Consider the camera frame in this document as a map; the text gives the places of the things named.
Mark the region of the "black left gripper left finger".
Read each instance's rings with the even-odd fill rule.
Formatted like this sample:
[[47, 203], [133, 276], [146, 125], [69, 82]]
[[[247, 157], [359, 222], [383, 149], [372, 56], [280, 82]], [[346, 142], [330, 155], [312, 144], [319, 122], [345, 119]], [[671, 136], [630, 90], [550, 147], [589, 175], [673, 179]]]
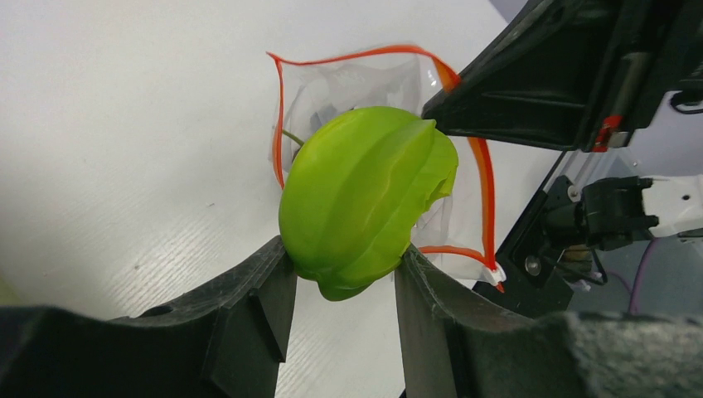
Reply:
[[279, 237], [141, 315], [1, 309], [4, 397], [271, 397], [297, 278]]

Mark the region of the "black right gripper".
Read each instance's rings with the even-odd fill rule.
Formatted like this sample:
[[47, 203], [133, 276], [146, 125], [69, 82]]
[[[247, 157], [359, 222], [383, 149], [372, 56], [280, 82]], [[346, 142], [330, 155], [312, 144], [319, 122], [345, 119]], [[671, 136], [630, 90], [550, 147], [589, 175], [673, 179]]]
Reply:
[[664, 104], [702, 113], [702, 3], [529, 1], [459, 77], [423, 107], [447, 135], [626, 147]]

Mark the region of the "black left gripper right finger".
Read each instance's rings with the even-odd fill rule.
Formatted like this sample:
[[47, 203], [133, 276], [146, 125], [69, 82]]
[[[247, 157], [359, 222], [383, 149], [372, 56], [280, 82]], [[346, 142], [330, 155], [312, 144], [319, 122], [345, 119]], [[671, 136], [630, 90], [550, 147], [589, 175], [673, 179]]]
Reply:
[[702, 320], [504, 309], [415, 247], [395, 270], [408, 397], [699, 397]]

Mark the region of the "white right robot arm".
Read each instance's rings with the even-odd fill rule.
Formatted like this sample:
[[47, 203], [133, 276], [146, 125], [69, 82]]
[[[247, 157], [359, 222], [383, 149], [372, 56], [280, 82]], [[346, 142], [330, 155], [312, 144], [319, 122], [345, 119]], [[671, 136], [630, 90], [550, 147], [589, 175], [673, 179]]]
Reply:
[[[594, 153], [629, 145], [665, 97], [682, 114], [702, 110], [701, 2], [529, 1], [423, 115], [451, 136]], [[602, 250], [700, 229], [700, 195], [675, 189], [605, 179], [542, 228]]]

